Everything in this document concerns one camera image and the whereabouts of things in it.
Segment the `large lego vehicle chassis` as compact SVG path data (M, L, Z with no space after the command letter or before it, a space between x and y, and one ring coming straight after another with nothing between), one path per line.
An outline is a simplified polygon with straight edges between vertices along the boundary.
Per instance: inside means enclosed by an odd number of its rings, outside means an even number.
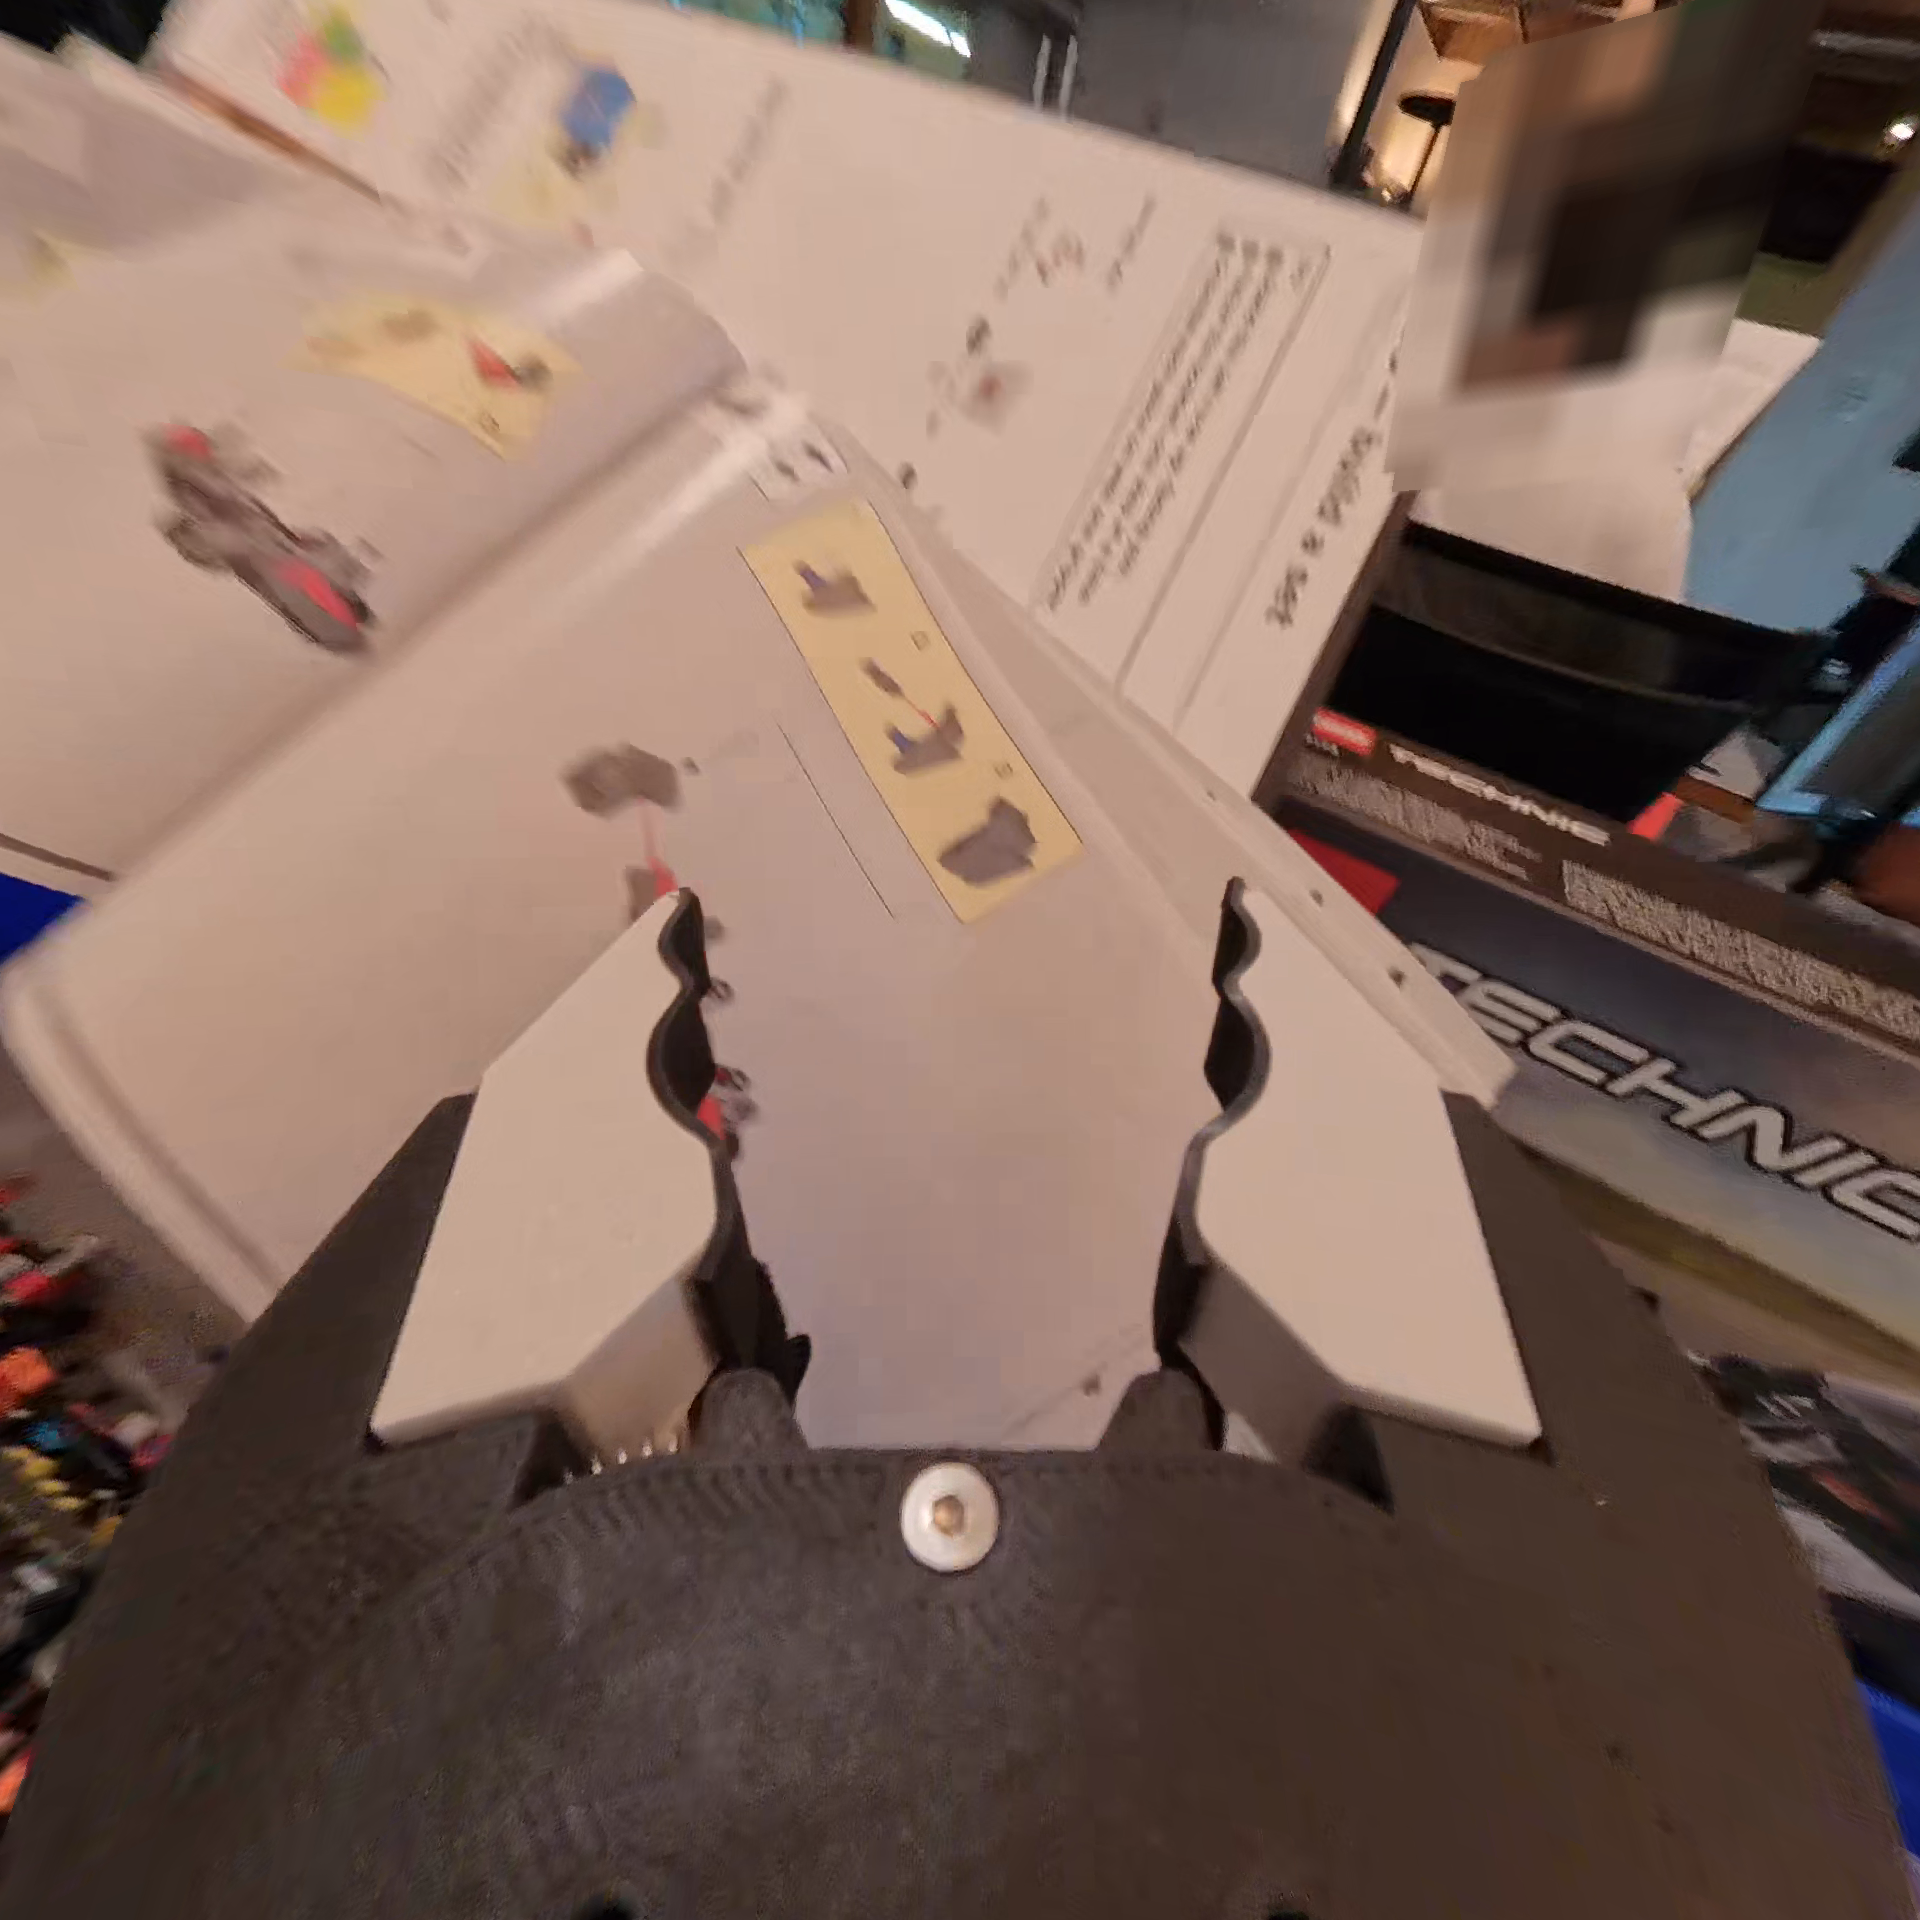
M174 1414L126 1354L125 1268L37 1229L3 1184L3 1821L27 1783L82 1604L154 1479Z

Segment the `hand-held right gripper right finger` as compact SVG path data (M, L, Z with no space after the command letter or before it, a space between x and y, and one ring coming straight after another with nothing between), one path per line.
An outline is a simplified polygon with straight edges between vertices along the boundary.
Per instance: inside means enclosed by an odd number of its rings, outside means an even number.
M1160 1358L1295 1470L1327 1470L1369 1416L1535 1449L1545 1418L1427 1056L1243 878L1213 982L1217 1113L1173 1194Z

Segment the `lego instruction booklet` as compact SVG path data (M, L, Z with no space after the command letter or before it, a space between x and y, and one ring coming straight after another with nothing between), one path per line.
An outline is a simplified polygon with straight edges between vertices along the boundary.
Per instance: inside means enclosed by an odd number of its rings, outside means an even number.
M1145 1336L1222 894L1504 1070L1251 801L1391 215L650 4L186 4L323 161L5 321L5 1060L255 1317L662 897L811 1433L1062 1433Z

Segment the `dark printed lego box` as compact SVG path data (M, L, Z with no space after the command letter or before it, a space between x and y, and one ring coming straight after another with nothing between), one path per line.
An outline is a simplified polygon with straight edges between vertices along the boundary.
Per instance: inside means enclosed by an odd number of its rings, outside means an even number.
M1273 813L1511 1057L1517 1137L1905 1353L1909 1383L1753 1360L1733 1390L1819 1572L1915 1624L1915 926L1330 706Z

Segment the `blue plastic bin with tag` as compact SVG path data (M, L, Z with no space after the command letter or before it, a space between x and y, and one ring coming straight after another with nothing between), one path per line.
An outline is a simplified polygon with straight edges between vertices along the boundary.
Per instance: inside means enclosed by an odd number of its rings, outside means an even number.
M42 880L18 878L3 870L3 964L37 944L37 938L71 909L86 903L86 896L65 884L49 884Z

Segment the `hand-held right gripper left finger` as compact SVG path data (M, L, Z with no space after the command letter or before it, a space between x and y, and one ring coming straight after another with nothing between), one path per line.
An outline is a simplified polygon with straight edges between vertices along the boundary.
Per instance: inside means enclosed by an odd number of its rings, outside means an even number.
M671 1449L713 1376L795 1401L736 1188L704 909L662 896L486 1072L374 1402L384 1445L536 1414L583 1458Z

